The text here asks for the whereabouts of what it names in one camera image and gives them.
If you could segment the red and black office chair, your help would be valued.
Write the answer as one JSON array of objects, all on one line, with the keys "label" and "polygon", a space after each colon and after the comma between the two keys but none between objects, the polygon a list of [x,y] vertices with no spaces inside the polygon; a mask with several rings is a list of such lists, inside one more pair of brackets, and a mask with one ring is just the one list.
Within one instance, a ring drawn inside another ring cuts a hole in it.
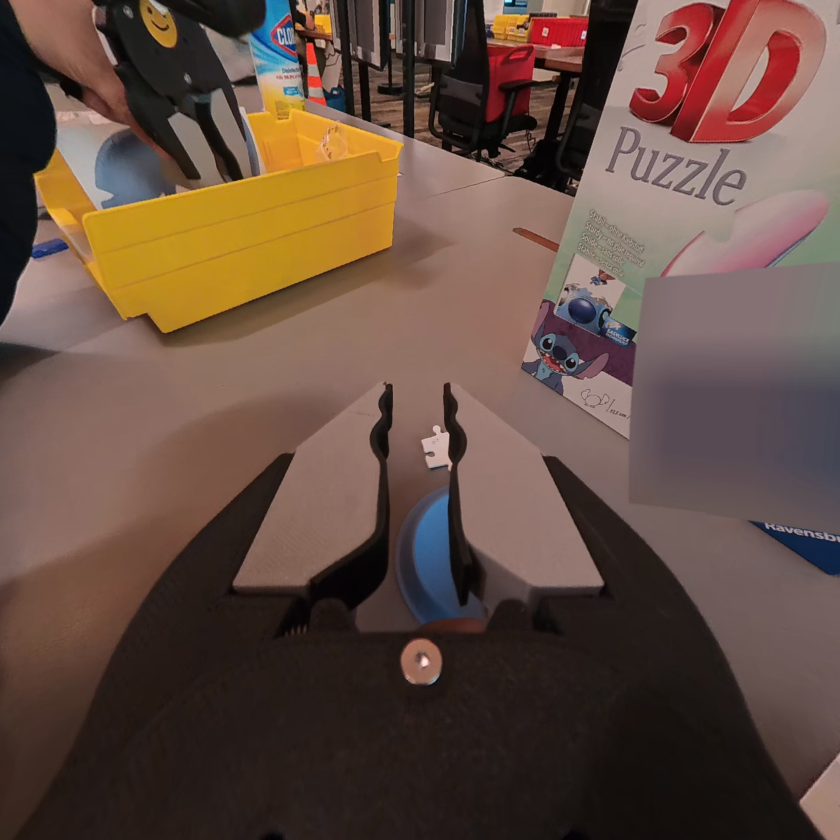
[{"label": "red and black office chair", "polygon": [[509,151],[509,135],[534,130],[529,108],[535,60],[532,45],[481,44],[465,50],[448,71],[437,71],[428,131],[443,150],[493,160]]}]

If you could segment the white puzzle piece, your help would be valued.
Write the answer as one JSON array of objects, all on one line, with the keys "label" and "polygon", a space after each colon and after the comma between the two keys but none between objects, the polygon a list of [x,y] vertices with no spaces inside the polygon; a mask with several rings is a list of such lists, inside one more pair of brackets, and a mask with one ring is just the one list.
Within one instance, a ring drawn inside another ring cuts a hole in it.
[{"label": "white puzzle piece", "polygon": [[421,446],[429,469],[446,468],[451,471],[461,461],[465,452],[462,433],[450,433],[438,424],[433,425],[430,435],[421,439]]}]

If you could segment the person's left hand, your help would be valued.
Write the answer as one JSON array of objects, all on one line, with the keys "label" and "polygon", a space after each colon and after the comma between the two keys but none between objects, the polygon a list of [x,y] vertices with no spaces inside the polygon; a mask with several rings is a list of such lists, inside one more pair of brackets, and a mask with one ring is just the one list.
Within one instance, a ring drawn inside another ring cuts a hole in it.
[{"label": "person's left hand", "polygon": [[102,117],[126,125],[158,154],[163,151],[134,120],[124,86],[93,23],[90,1],[11,1],[35,57],[81,89],[81,101]]}]

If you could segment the yellow plastic bin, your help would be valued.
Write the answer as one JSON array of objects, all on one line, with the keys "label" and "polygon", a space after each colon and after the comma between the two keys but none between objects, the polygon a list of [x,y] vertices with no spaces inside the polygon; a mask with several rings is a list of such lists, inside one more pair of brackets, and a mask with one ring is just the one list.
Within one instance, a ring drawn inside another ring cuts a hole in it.
[{"label": "yellow plastic bin", "polygon": [[[94,209],[59,152],[35,176],[70,250],[120,317],[169,333],[358,259],[393,241],[403,143],[327,115],[248,115],[267,172]],[[304,166],[298,131],[343,123],[353,156]]]}]

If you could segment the disinfecting wipes canister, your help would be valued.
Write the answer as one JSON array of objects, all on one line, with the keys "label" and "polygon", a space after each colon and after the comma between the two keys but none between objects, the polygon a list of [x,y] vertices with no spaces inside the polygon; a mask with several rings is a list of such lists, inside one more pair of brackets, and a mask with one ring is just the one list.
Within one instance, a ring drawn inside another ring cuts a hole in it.
[{"label": "disinfecting wipes canister", "polygon": [[248,35],[264,108],[277,119],[305,109],[296,32],[288,1],[265,1],[261,26]]}]

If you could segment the tall puzzle box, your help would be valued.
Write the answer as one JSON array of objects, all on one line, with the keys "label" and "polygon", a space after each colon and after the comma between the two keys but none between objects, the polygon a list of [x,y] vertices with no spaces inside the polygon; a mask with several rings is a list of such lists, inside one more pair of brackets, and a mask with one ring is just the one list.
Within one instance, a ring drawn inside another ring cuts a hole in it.
[{"label": "tall puzzle box", "polygon": [[838,2],[592,5],[576,186],[522,369],[629,496],[838,576]]}]

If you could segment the clear plastic bag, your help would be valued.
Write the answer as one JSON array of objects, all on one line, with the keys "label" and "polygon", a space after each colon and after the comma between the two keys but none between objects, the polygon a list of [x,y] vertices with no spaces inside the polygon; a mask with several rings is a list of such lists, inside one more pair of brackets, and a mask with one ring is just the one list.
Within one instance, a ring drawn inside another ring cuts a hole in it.
[{"label": "clear plastic bag", "polygon": [[349,129],[341,122],[315,127],[308,133],[300,129],[297,140],[304,166],[348,160],[354,154]]}]

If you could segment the white sheet with blue shape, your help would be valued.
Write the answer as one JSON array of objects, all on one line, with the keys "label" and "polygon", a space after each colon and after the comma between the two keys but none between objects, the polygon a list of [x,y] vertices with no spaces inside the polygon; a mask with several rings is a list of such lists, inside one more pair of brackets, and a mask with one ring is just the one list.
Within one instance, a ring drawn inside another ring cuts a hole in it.
[{"label": "white sheet with blue shape", "polygon": [[96,209],[177,194],[158,154],[117,123],[61,124],[57,150]]}]

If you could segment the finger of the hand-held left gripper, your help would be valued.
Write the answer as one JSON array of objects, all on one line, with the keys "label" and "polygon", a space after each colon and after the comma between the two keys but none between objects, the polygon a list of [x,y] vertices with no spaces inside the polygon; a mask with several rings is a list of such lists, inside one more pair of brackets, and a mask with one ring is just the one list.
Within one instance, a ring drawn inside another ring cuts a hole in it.
[{"label": "finger of the hand-held left gripper", "polygon": [[198,181],[222,183],[251,177],[248,135],[233,89],[229,85],[194,85],[193,103],[203,136],[193,153]]},{"label": "finger of the hand-held left gripper", "polygon": [[129,110],[141,129],[167,153],[190,181],[198,181],[200,172],[170,123],[174,116],[187,117],[188,122],[195,122],[196,103],[203,94],[190,92],[182,101],[187,106],[187,113],[172,104],[167,97],[155,92],[128,91]]}]

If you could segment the blue round puzzle stand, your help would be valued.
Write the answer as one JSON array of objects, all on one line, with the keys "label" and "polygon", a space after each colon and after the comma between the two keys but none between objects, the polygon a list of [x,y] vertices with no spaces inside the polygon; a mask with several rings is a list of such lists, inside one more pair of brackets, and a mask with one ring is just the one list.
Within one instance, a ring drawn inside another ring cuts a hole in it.
[{"label": "blue round puzzle stand", "polygon": [[420,624],[457,618],[486,621],[487,610],[474,595],[465,605],[459,603],[449,560],[448,488],[428,494],[409,511],[394,559],[402,597]]}]

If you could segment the white object corner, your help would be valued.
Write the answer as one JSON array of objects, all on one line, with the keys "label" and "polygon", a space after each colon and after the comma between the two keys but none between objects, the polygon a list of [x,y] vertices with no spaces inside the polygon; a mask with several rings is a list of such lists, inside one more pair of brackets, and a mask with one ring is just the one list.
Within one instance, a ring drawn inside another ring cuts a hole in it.
[{"label": "white object corner", "polygon": [[839,839],[839,755],[803,794],[800,805],[824,839]]}]

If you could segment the red storage bins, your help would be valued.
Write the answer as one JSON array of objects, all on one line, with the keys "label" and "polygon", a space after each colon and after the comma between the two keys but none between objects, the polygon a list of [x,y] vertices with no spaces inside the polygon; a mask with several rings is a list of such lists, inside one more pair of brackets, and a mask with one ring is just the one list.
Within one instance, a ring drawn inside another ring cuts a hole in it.
[{"label": "red storage bins", "polygon": [[582,48],[585,45],[589,22],[586,16],[533,15],[528,25],[528,42],[550,48]]}]

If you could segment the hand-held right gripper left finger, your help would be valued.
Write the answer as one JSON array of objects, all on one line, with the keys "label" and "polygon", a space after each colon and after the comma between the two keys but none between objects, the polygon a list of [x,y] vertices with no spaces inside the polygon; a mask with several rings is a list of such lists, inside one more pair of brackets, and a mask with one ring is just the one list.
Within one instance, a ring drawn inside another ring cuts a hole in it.
[{"label": "hand-held right gripper left finger", "polygon": [[393,388],[381,383],[300,444],[233,581],[238,595],[286,595],[353,611],[389,562],[387,475]]}]

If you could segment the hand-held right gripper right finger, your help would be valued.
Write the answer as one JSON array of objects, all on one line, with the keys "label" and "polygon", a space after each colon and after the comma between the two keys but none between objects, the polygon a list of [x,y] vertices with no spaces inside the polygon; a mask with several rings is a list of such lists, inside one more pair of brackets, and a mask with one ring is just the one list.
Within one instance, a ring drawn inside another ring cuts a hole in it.
[{"label": "hand-held right gripper right finger", "polygon": [[457,384],[444,385],[449,564],[458,603],[594,596],[604,580],[537,445]]}]

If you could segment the black pillar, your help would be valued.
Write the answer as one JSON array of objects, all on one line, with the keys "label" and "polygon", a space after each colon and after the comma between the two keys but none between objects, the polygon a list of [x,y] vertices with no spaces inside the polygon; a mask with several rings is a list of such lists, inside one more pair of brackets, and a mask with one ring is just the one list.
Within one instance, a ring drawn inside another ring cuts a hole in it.
[{"label": "black pillar", "polygon": [[574,196],[623,53],[636,1],[593,1],[569,118],[554,161],[554,188]]}]

